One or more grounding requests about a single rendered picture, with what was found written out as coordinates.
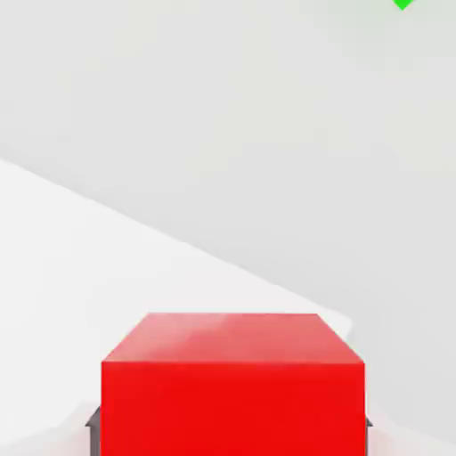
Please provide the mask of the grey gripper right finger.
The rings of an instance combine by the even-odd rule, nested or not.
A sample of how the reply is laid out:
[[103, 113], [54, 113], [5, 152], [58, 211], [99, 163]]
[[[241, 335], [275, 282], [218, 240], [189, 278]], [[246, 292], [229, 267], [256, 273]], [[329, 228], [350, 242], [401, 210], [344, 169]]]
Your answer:
[[390, 433], [373, 425], [367, 418], [365, 428], [365, 456], [395, 456], [394, 439]]

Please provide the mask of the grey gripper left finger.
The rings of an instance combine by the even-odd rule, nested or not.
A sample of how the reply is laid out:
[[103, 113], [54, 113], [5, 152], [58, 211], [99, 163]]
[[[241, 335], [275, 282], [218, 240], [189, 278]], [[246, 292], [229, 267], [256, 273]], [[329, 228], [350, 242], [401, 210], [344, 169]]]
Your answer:
[[101, 456], [98, 405], [80, 405], [65, 419], [56, 456]]

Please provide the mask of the small red cube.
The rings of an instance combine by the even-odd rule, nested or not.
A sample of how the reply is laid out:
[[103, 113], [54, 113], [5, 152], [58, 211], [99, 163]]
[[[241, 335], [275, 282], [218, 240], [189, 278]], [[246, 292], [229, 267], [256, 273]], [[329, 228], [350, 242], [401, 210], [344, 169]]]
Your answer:
[[151, 313], [102, 361], [101, 456], [366, 456], [364, 362], [312, 313]]

